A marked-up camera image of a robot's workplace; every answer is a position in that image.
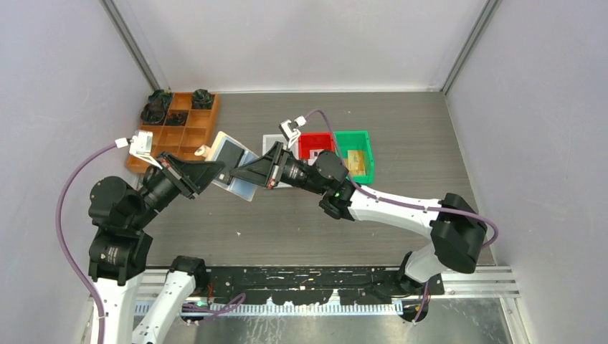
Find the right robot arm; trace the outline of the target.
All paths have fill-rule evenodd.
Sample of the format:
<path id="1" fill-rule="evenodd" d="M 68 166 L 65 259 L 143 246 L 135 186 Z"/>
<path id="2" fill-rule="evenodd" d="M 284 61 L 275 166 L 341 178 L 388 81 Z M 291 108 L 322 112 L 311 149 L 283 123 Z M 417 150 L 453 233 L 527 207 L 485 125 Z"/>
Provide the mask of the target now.
<path id="1" fill-rule="evenodd" d="M 447 269 L 476 270 L 487 227 L 457 194 L 443 199 L 412 199 L 373 190 L 352 181 L 340 156 L 323 150 L 313 164 L 295 158 L 282 143 L 262 157 L 230 171 L 231 176 L 264 188 L 285 183 L 321 199 L 319 206 L 333 219 L 373 221 L 424 236 L 430 243 L 405 255 L 397 276 L 400 289 L 418 293 L 431 277 Z"/>

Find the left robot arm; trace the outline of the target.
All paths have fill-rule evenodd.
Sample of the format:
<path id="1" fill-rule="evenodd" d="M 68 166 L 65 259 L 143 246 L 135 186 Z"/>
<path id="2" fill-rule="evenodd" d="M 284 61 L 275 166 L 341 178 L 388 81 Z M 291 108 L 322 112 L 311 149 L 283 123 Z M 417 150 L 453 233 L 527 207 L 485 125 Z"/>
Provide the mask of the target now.
<path id="1" fill-rule="evenodd" d="M 162 152 L 153 158 L 139 188 L 117 176 L 93 186 L 88 215 L 97 232 L 89 248 L 87 274 L 95 288 L 99 343 L 160 343 L 185 299 L 206 292 L 204 260 L 175 258 L 169 285 L 134 331 L 136 296 L 153 241 L 145 227 L 178 196 L 195 199 L 224 167 L 221 161 L 184 161 Z"/>

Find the white cards in red bin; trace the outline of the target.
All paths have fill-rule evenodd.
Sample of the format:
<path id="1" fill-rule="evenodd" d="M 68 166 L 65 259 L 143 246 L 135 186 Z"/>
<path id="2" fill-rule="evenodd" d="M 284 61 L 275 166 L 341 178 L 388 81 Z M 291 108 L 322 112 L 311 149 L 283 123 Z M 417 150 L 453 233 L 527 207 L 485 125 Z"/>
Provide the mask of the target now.
<path id="1" fill-rule="evenodd" d="M 316 160 L 318 159 L 318 157 L 321 155 L 321 153 L 323 153 L 324 151 L 325 151 L 324 149 L 310 150 L 308 164 L 313 165 L 316 162 Z"/>

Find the gold card in green bin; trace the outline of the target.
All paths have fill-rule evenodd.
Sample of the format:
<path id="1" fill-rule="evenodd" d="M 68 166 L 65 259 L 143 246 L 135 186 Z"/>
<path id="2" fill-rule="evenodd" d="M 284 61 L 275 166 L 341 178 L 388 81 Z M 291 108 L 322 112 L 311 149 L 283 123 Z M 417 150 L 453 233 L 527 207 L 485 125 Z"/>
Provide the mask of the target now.
<path id="1" fill-rule="evenodd" d="M 362 150 L 348 150 L 345 164 L 352 176 L 365 176 L 366 167 Z"/>

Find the white plastic bin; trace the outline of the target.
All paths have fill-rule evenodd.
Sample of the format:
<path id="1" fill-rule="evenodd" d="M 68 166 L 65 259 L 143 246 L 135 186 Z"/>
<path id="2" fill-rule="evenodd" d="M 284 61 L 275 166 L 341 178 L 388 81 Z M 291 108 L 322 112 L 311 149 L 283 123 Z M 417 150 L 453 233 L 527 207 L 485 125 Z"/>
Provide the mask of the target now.
<path id="1" fill-rule="evenodd" d="M 268 189 L 291 187 L 302 175 L 298 152 L 288 146 L 281 135 L 263 136 L 264 162 L 267 169 L 265 187 Z"/>

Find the wooden compartment tray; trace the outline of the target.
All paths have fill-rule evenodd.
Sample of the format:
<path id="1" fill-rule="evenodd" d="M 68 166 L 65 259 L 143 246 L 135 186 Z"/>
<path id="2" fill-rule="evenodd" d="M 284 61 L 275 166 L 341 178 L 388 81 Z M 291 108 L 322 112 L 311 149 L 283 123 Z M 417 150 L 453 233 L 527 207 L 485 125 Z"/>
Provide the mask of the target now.
<path id="1" fill-rule="evenodd" d="M 173 98 L 166 115 L 169 112 L 187 111 L 188 118 L 185 126 L 143 125 L 140 119 L 138 128 L 153 133 L 152 156 L 161 151 L 168 151 L 177 158 L 187 161 L 201 160 L 194 155 L 195 150 L 213 141 L 213 134 L 220 109 L 220 96 L 215 95 L 211 110 L 195 110 L 191 108 L 192 92 L 172 92 Z"/>

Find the red plastic bin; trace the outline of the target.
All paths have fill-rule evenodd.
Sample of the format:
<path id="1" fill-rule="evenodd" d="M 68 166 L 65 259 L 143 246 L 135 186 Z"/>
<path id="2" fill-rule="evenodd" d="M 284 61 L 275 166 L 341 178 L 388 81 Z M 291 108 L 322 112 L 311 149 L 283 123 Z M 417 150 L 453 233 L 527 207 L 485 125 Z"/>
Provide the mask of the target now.
<path id="1" fill-rule="evenodd" d="M 309 151 L 324 149 L 335 151 L 335 143 L 329 132 L 302 133 L 297 142 L 299 159 L 308 163 Z"/>

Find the dark bundle middle centre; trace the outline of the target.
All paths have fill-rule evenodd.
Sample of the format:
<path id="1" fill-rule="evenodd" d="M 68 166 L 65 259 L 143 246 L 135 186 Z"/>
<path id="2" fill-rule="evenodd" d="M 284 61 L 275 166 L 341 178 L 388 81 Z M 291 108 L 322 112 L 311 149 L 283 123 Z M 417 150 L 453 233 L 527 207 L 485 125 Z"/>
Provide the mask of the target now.
<path id="1" fill-rule="evenodd" d="M 169 112 L 165 119 L 165 126 L 185 126 L 188 118 L 187 111 Z"/>

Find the dark bundle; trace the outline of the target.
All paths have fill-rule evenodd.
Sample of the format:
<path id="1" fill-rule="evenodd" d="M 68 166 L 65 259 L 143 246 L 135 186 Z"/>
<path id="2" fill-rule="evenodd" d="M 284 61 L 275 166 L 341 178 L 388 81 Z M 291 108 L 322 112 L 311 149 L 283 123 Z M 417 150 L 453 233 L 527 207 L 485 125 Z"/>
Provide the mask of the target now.
<path id="1" fill-rule="evenodd" d="M 165 119 L 165 126 L 185 126 L 188 118 L 187 111 L 169 112 Z"/>
<path id="2" fill-rule="evenodd" d="M 173 93 L 170 90 L 154 90 L 148 96 L 148 104 L 162 105 L 164 108 L 169 108 L 173 98 Z"/>
<path id="3" fill-rule="evenodd" d="M 195 110 L 211 110 L 215 95 L 205 89 L 198 89 L 191 94 L 191 108 Z"/>
<path id="4" fill-rule="evenodd" d="M 141 111 L 140 119 L 143 125 L 163 125 L 167 110 L 163 105 L 148 103 Z"/>

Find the dark bundle top right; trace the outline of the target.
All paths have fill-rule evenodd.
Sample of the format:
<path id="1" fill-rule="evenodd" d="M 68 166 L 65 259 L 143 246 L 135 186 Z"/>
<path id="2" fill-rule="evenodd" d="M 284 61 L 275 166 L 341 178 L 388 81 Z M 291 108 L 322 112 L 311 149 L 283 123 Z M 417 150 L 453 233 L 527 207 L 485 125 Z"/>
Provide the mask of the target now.
<path id="1" fill-rule="evenodd" d="M 211 110 L 215 95 L 205 89 L 198 89 L 191 94 L 191 108 L 195 110 Z"/>

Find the dark bundle middle left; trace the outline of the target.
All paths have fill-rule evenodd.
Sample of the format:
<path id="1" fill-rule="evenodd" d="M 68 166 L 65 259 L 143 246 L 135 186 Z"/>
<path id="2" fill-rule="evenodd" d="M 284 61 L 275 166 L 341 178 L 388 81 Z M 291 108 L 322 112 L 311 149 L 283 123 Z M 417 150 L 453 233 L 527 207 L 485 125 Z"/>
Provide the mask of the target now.
<path id="1" fill-rule="evenodd" d="M 143 125 L 163 125 L 167 110 L 163 105 L 148 103 L 141 111 L 140 119 Z"/>

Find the dark bundle top left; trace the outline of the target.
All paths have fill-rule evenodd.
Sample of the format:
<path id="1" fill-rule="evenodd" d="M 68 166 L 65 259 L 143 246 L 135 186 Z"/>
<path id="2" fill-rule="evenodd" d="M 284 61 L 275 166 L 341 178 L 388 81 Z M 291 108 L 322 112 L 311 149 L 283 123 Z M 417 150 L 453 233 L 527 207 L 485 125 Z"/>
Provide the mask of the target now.
<path id="1" fill-rule="evenodd" d="M 173 93 L 170 90 L 154 90 L 148 96 L 148 104 L 162 105 L 164 108 L 169 108 L 173 98 Z"/>

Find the green plastic bin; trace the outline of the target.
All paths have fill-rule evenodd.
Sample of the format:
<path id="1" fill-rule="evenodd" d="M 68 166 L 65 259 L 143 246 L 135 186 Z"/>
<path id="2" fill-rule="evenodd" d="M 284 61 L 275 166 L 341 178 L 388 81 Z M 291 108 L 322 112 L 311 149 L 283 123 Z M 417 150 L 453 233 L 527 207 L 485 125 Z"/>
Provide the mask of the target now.
<path id="1" fill-rule="evenodd" d="M 336 131 L 337 147 L 354 181 L 372 184 L 375 175 L 375 161 L 371 149 L 369 133 L 366 130 Z"/>

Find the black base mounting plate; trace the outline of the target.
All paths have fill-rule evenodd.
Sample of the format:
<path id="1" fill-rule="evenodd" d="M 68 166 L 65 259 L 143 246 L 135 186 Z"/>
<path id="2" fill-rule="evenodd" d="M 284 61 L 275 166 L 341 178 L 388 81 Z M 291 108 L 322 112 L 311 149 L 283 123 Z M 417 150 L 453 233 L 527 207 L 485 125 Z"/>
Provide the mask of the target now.
<path id="1" fill-rule="evenodd" d="M 419 296 L 407 290 L 398 267 L 210 267 L 208 285 L 192 294 L 224 303 L 246 295 L 246 305 L 324 305 L 337 294 L 340 305 L 384 305 Z"/>

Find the aluminium rail frame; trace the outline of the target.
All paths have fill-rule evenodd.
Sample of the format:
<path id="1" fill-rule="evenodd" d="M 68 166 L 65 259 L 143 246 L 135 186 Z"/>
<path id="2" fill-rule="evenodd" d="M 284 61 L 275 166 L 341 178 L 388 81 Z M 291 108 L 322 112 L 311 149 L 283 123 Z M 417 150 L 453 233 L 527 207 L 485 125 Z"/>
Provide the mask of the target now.
<path id="1" fill-rule="evenodd" d="M 233 316 L 404 315 L 441 299 L 515 299 L 520 292 L 508 267 L 448 270 L 418 287 L 405 285 L 396 267 L 209 267 L 203 282 L 159 267 L 130 287 L 102 287 L 105 314 L 142 317 L 150 311 L 203 318 L 237 295 Z"/>

